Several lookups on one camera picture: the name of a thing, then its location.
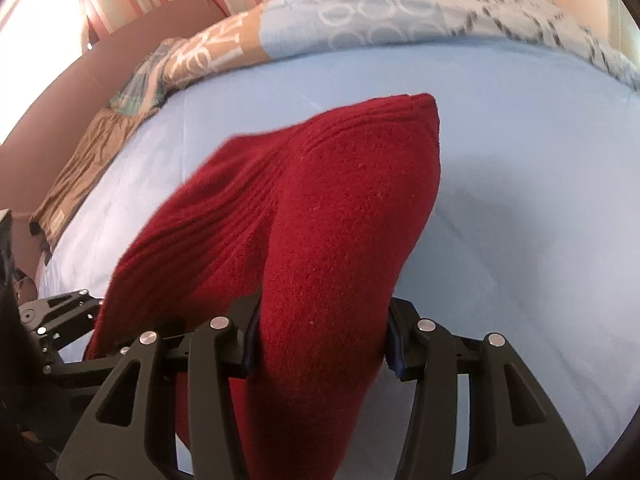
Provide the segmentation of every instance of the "patterned blanket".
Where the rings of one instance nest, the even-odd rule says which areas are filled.
[[[31,231],[42,232],[52,251],[140,123],[201,78],[302,54],[459,36],[562,50],[640,89],[640,72],[625,56],[548,0],[271,0],[188,40],[163,41],[89,125]]]

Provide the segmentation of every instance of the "mattress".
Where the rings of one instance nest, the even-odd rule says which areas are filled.
[[[84,202],[42,270],[40,295],[103,296],[155,209],[233,134],[418,92],[438,104],[442,182],[395,294],[454,334],[503,333],[591,470],[640,404],[640,98],[558,51],[470,39],[354,49],[178,92]],[[78,360],[85,344],[63,357]],[[460,385],[456,469],[468,431],[464,377]],[[411,383],[381,368],[338,479],[393,477],[412,397]],[[188,470],[184,450],[180,460]]]

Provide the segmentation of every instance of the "metal pin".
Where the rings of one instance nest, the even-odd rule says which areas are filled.
[[[224,316],[218,316],[215,317],[211,320],[211,323],[209,323],[211,328],[215,328],[216,330],[222,330],[223,328],[226,328],[229,326],[229,320],[227,317]]]
[[[431,319],[421,319],[418,321],[418,330],[420,332],[433,332],[436,330],[436,324]]]
[[[498,333],[489,334],[488,339],[491,346],[504,346],[504,344],[507,342],[504,336]]]
[[[140,342],[143,345],[150,345],[151,343],[155,343],[156,339],[158,339],[158,334],[156,334],[153,330],[149,330],[148,332],[145,332],[140,336]]]

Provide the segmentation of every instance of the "light blue bed sheet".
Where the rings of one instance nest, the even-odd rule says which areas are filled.
[[[591,470],[640,404],[640,98],[559,52],[471,40],[368,48],[255,66],[179,92],[81,207],[40,295],[88,288],[101,297],[153,211],[232,134],[418,92],[438,104],[442,183],[396,296],[455,334],[503,333]],[[65,358],[78,360],[85,343]],[[412,397],[412,384],[381,370],[337,478],[393,478]],[[459,434],[466,412],[462,402]],[[188,469],[184,450],[180,460]]]

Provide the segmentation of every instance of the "red fabric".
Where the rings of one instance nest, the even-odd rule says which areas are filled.
[[[119,262],[86,357],[262,283],[261,355],[233,381],[253,480],[330,480],[383,355],[387,307],[440,179],[430,95],[374,99],[219,149]],[[188,440],[186,381],[178,434]]]

